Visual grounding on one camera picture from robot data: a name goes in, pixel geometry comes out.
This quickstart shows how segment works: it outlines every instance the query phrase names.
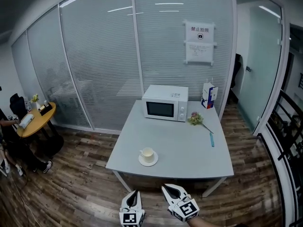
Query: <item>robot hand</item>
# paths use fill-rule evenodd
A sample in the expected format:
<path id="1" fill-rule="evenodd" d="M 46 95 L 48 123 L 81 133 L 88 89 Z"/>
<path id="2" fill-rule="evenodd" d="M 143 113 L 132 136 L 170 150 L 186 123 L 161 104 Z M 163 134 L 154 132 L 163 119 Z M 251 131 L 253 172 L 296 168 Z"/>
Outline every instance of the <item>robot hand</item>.
<path id="1" fill-rule="evenodd" d="M 183 187 L 174 184 L 164 184 L 162 192 L 169 203 L 168 211 L 182 222 L 199 215 L 199 207 L 194 199 L 187 194 Z"/>
<path id="2" fill-rule="evenodd" d="M 20 124 L 20 119 L 16 114 L 14 114 L 13 116 L 9 115 L 8 120 L 16 120 L 17 124 Z"/>
<path id="3" fill-rule="evenodd" d="M 120 222 L 123 227 L 141 227 L 145 219 L 141 194 L 133 191 L 123 198 L 120 208 Z"/>
<path id="4" fill-rule="evenodd" d="M 13 115 L 12 120 L 16 120 L 17 124 L 20 124 L 20 119 L 16 114 Z"/>

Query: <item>microwave window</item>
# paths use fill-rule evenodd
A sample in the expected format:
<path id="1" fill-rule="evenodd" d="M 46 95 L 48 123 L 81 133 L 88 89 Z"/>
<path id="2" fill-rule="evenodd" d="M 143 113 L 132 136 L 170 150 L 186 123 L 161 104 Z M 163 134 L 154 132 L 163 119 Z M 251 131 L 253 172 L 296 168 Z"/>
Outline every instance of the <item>microwave window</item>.
<path id="1" fill-rule="evenodd" d="M 146 102 L 148 115 L 174 117 L 174 105 L 164 103 Z"/>

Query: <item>window blinds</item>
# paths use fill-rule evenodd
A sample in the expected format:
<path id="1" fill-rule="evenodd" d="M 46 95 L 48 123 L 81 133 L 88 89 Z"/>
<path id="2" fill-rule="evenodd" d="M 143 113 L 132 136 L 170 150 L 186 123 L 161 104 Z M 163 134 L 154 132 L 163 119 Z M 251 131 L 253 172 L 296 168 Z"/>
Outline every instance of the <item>window blinds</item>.
<path id="1" fill-rule="evenodd" d="M 38 94 L 44 101 L 32 59 L 30 57 L 26 32 L 22 34 L 11 47 L 16 71 L 23 88 L 25 96 L 31 99 L 34 94 Z"/>
<path id="2" fill-rule="evenodd" d="M 55 120 L 61 124 L 90 127 L 68 71 L 60 35 L 58 8 L 36 21 L 27 30 L 27 36 L 33 65 L 44 95 L 49 102 L 56 103 Z"/>
<path id="3" fill-rule="evenodd" d="M 135 0 L 143 84 L 189 87 L 189 99 L 201 100 L 203 84 L 219 87 L 221 107 L 232 54 L 232 0 Z M 214 64 L 185 64 L 185 25 L 215 23 Z"/>
<path id="4" fill-rule="evenodd" d="M 131 0 L 60 4 L 69 64 L 95 128 L 121 130 L 142 97 L 131 6 Z"/>

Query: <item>white table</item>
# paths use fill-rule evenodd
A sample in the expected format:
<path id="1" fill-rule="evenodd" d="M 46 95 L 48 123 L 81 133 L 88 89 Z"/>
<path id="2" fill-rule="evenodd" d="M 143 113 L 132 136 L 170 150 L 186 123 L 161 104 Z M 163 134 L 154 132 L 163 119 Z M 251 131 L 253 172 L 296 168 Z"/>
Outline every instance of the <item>white table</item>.
<path id="1" fill-rule="evenodd" d="M 209 131 L 203 126 L 145 118 L 141 100 L 137 100 L 106 168 L 114 172 L 129 192 L 132 189 L 123 173 L 159 178 L 217 178 L 203 193 L 207 197 L 226 177 L 233 175 L 232 161 L 216 110 L 189 101 L 187 116 L 192 112 L 201 113 L 203 123 L 214 133 L 214 147 Z M 158 162 L 150 167 L 138 161 L 139 151 L 146 147 L 153 148 L 159 156 Z"/>

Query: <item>microwave door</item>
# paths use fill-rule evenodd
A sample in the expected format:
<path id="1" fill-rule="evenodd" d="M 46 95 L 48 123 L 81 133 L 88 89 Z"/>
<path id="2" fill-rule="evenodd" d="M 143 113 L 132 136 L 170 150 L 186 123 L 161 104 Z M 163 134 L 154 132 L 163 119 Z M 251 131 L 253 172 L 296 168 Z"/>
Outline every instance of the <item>microwave door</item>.
<path id="1" fill-rule="evenodd" d="M 143 100 L 146 118 L 178 121 L 178 102 L 163 99 Z"/>
<path id="2" fill-rule="evenodd" d="M 146 102 L 147 114 L 174 118 L 174 104 Z"/>

